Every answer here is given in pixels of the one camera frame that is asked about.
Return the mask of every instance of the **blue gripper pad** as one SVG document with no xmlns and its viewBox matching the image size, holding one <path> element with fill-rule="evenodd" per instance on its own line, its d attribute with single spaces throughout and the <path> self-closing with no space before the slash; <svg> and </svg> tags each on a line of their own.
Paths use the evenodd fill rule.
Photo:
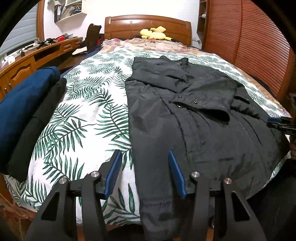
<svg viewBox="0 0 296 241">
<path fill-rule="evenodd" d="M 110 161 L 104 162 L 99 169 L 99 173 L 102 175 L 99 190 L 104 194 L 105 199 L 113 193 L 121 164 L 122 152 L 115 150 Z"/>
<path fill-rule="evenodd" d="M 172 172 L 178 194 L 182 198 L 186 198 L 185 179 L 181 173 L 174 153 L 171 150 L 168 153 L 168 163 L 170 165 L 170 170 Z"/>
<path fill-rule="evenodd" d="M 281 123 L 281 119 L 276 117 L 269 117 L 267 121 Z"/>
</svg>

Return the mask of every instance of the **white wall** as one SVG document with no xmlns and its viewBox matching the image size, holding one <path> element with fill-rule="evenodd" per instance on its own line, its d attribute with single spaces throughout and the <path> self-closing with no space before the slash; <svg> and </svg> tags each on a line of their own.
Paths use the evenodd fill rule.
<svg viewBox="0 0 296 241">
<path fill-rule="evenodd" d="M 74 36 L 86 36 L 91 23 L 102 25 L 104 33 L 105 17 L 147 14 L 180 19 L 191 22 L 192 39 L 198 40 L 196 34 L 200 0 L 87 0 L 88 14 L 73 16 L 59 23 L 54 23 L 54 4 L 45 2 L 44 37 L 54 38 L 64 33 Z"/>
</svg>

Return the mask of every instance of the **bed sheet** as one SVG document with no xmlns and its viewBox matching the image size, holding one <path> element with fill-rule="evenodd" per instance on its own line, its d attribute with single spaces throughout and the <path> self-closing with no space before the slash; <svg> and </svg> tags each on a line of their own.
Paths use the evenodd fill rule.
<svg viewBox="0 0 296 241">
<path fill-rule="evenodd" d="M 218 69 L 242 83 L 252 99 L 270 116 L 289 116 L 278 102 L 270 100 L 238 69 L 215 54 L 197 49 L 190 50 L 198 51 L 191 53 L 189 48 L 177 46 L 178 43 L 163 48 L 159 45 L 148 46 L 152 50 L 147 50 L 145 48 L 153 45 L 153 41 L 145 43 L 141 39 L 141 46 L 134 44 L 124 48 L 122 45 L 129 45 L 132 40 L 125 43 L 119 41 L 104 41 L 104 48 L 99 53 L 83 60 L 65 75 L 65 96 L 36 143 L 27 181 L 19 183 L 10 176 L 4 176 L 19 206 L 38 210 L 61 177 L 69 180 L 83 178 L 108 161 L 115 149 L 120 149 L 123 164 L 115 189 L 108 200 L 101 200 L 104 219 L 106 224 L 140 223 L 124 84 L 132 74 L 134 57 L 159 58 L 165 55 L 171 60 L 187 57 L 193 64 Z M 276 175 L 283 160 L 278 162 L 271 178 Z M 76 200 L 76 212 L 77 222 L 82 223 L 80 199 Z"/>
</svg>

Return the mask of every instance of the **black coat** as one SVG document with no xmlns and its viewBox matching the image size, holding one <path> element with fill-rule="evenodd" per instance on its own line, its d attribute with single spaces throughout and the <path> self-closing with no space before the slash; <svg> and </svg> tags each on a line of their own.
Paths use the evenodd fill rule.
<svg viewBox="0 0 296 241">
<path fill-rule="evenodd" d="M 135 58 L 132 70 L 129 136 L 149 240 L 176 237 L 190 211 L 187 200 L 176 197 L 169 150 L 184 175 L 231 178 L 246 197 L 266 184 L 285 154 L 282 134 L 266 126 L 267 113 L 242 84 L 187 58 Z"/>
<path fill-rule="evenodd" d="M 24 182 L 27 179 L 35 144 L 65 93 L 67 80 L 61 78 L 49 91 L 43 102 L 24 128 L 7 164 L 9 175 Z"/>
</svg>

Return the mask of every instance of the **bed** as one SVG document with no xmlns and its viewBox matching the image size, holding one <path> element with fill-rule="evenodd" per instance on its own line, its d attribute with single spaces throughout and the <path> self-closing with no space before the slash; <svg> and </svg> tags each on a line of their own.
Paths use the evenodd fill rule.
<svg viewBox="0 0 296 241">
<path fill-rule="evenodd" d="M 165 27 L 166 35 L 180 43 L 129 39 L 143 28 L 157 26 Z M 173 18 L 152 15 L 107 17 L 105 39 L 111 40 L 105 40 L 100 52 L 81 61 L 64 76 L 67 79 L 65 96 L 36 143 L 27 181 L 19 183 L 4 176 L 13 198 L 13 201 L 8 200 L 5 194 L 10 212 L 17 212 L 18 218 L 32 219 L 59 178 L 83 178 L 108 161 L 115 149 L 120 149 L 123 165 L 114 192 L 108 200 L 101 200 L 105 222 L 107 225 L 140 224 L 124 84 L 132 74 L 134 57 L 159 58 L 165 55 L 171 60 L 187 57 L 191 63 L 218 69 L 242 83 L 252 99 L 270 116 L 290 116 L 243 70 L 215 54 L 186 47 L 191 45 L 191 34 L 189 22 Z M 266 178 L 266 183 L 277 174 L 285 158 L 278 160 L 278 166 Z M 82 223 L 81 200 L 76 202 L 77 223 Z"/>
</svg>

